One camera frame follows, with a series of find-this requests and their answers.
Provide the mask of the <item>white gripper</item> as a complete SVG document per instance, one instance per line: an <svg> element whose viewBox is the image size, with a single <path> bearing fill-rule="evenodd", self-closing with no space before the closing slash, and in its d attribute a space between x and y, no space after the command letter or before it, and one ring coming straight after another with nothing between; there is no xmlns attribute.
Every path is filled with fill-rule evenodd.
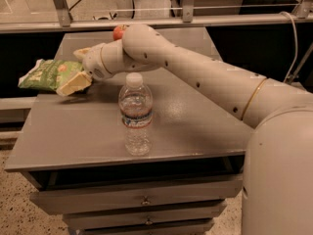
<svg viewBox="0 0 313 235"><path fill-rule="evenodd" d="M85 71L77 72L65 83L57 89L57 94L60 96L69 96L77 91L84 90L92 83L92 78L95 80L104 80L107 77L107 71L103 65L101 51L103 44L98 44L93 47L77 49L73 52L74 57L78 61L82 61Z"/></svg>

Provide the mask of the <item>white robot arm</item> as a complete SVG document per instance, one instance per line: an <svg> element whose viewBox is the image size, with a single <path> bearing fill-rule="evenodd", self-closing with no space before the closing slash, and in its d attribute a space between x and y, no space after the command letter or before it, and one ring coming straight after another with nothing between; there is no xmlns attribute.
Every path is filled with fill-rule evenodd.
<svg viewBox="0 0 313 235"><path fill-rule="evenodd" d="M74 51L95 79L163 67L252 127L242 235L313 235L313 94L179 47L145 24Z"/></svg>

